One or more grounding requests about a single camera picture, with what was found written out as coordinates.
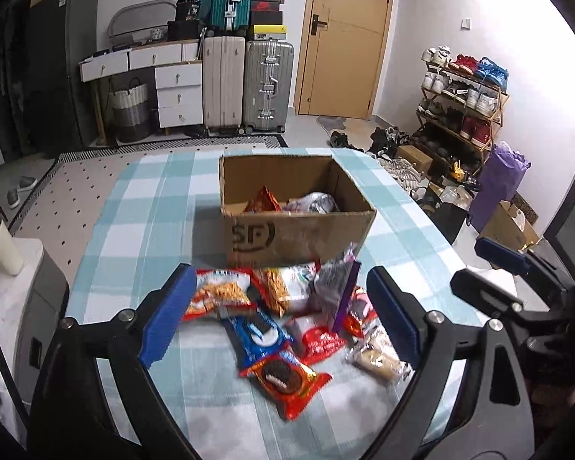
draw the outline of desk leg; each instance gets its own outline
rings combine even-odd
[[[98,127],[98,134],[104,145],[107,145],[107,134],[104,131],[104,121],[102,119],[102,106],[100,104],[100,94],[98,92],[98,81],[92,81],[92,96],[94,102],[94,113],[96,116],[96,125]]]

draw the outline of door frame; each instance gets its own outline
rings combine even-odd
[[[383,59],[386,54],[386,47],[388,45],[388,33],[390,30],[390,17],[392,15],[392,3],[394,0],[388,0],[388,8],[386,10],[386,25],[383,30],[383,41],[381,42],[381,50],[379,53],[379,60],[377,63],[377,74],[375,85],[373,87],[370,104],[368,106],[368,117],[372,115],[375,107],[375,98],[377,97],[377,90],[379,89],[379,80],[381,76],[381,68],[383,67]],[[302,79],[305,75],[305,63],[307,61],[307,47],[309,44],[309,35],[311,30],[311,16],[313,14],[313,0],[306,0],[305,15],[302,21],[302,34],[301,34],[301,51],[298,56],[298,73],[296,75],[296,90],[294,91],[294,112],[298,114],[301,108],[302,97]]]

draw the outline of wooden door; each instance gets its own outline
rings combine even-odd
[[[299,114],[368,116],[388,4],[389,0],[313,0]]]

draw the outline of blue gripper pad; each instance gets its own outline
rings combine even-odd
[[[169,287],[168,294],[143,329],[138,359],[145,368],[149,369],[154,361],[164,357],[195,293],[196,270],[187,266]]]
[[[399,358],[416,370],[427,335],[423,307],[380,266],[368,272],[366,292]]]
[[[475,242],[475,253],[482,259],[497,265],[510,274],[526,274],[529,263],[526,256],[507,249],[490,238],[480,238]]]

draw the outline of silver suitcase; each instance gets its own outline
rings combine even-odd
[[[202,104],[207,128],[240,126],[243,119],[245,38],[206,38],[202,53]]]
[[[294,47],[275,41],[249,41],[245,49],[243,125],[279,133],[285,131],[292,84]]]

